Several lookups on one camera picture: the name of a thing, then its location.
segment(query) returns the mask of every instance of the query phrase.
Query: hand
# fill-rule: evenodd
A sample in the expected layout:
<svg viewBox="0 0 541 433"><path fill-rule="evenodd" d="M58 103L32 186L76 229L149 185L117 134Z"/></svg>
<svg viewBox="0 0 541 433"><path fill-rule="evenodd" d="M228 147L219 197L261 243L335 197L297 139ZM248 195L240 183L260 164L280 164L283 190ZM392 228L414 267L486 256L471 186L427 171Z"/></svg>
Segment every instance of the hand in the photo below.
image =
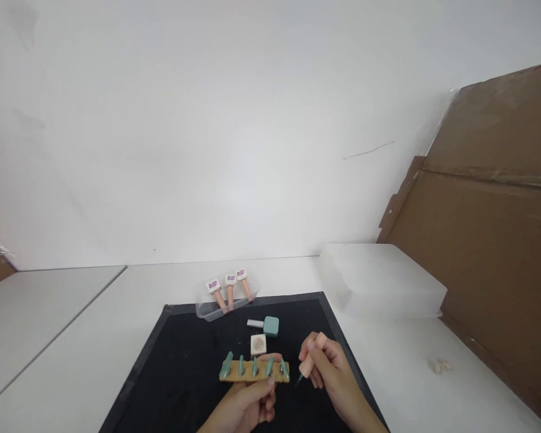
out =
<svg viewBox="0 0 541 433"><path fill-rule="evenodd" d="M317 336L317 333L311 333L303 342L299 354L301 361L307 355L314 361L309 376L313 386L326 387L337 414L353 432L387 433L362 395L341 345L327 339L321 350L315 344Z"/></svg>
<svg viewBox="0 0 541 433"><path fill-rule="evenodd" d="M258 360L268 361L270 357L280 362L282 355L262 355ZM249 433L257 425L271 422L275 417L276 386L273 378L252 385L234 383L198 432Z"/></svg>

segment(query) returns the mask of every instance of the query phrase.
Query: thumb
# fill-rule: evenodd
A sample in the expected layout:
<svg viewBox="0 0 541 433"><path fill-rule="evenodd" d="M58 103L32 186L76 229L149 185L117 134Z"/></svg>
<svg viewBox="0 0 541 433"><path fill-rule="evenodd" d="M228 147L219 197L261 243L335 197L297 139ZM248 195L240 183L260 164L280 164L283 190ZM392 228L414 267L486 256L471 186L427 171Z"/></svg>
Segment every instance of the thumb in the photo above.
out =
<svg viewBox="0 0 541 433"><path fill-rule="evenodd" d="M314 365L318 368L320 375L323 376L325 383L332 383L337 370L328 360L325 353L317 346L314 340L310 340L307 343L307 349L308 354L314 361Z"/></svg>
<svg viewBox="0 0 541 433"><path fill-rule="evenodd" d="M271 392L275 380L271 377L265 381L256 382L254 385L246 387L237 393L237 400L240 407L248 408L252 403L259 401L262 397Z"/></svg>

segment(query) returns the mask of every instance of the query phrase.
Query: black mat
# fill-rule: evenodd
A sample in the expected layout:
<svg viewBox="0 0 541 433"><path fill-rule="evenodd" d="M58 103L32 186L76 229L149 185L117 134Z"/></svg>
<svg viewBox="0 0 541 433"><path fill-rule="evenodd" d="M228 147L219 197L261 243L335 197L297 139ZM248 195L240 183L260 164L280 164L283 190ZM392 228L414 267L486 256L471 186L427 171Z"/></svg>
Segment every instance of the black mat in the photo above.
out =
<svg viewBox="0 0 541 433"><path fill-rule="evenodd" d="M165 306L101 432L196 432L230 384L218 380L222 362L232 351L250 359L247 319L280 320L278 338L267 338L267 351L290 363L290 384L277 385L276 416L255 431L348 431L325 390L303 379L297 388L299 350L311 331L323 331L343 347L365 398L387 425L323 292L257 298L213 322L199 319L195 306Z"/></svg>

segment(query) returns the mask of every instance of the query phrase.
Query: teal fake nail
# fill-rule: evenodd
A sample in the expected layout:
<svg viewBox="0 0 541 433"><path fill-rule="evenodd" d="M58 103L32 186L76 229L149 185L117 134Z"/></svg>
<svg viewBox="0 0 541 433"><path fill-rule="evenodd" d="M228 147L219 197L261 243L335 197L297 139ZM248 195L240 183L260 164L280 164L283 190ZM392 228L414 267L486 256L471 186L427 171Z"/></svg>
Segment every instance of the teal fake nail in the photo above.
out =
<svg viewBox="0 0 541 433"><path fill-rule="evenodd" d="M242 376L245 373L245 368L243 367L243 362L245 357L243 355L239 358L239 376Z"/></svg>
<svg viewBox="0 0 541 433"><path fill-rule="evenodd" d="M222 364L222 369L219 374L220 379L226 379L226 377L230 373L230 364L232 362L233 362L233 353L229 352L227 355L227 358L224 360L224 364Z"/></svg>
<svg viewBox="0 0 541 433"><path fill-rule="evenodd" d="M287 380L290 380L289 370L287 365L284 363L284 358L281 358L281 371L286 376Z"/></svg>
<svg viewBox="0 0 541 433"><path fill-rule="evenodd" d="M258 374L257 357L254 357L252 361L252 377L256 377Z"/></svg>
<svg viewBox="0 0 541 433"><path fill-rule="evenodd" d="M266 363L266 371L264 372L264 377L267 378L271 375L272 372L272 365L275 363L275 359L273 357L270 357L268 362Z"/></svg>

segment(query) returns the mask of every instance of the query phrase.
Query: white wall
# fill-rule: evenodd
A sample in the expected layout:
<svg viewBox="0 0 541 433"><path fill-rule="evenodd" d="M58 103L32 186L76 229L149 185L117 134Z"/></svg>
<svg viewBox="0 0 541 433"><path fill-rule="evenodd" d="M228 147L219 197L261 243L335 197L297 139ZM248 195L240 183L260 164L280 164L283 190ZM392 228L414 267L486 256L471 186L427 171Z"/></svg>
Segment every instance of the white wall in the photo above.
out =
<svg viewBox="0 0 541 433"><path fill-rule="evenodd" d="M541 0L0 2L0 243L38 269L373 241L449 91L539 63Z"/></svg>

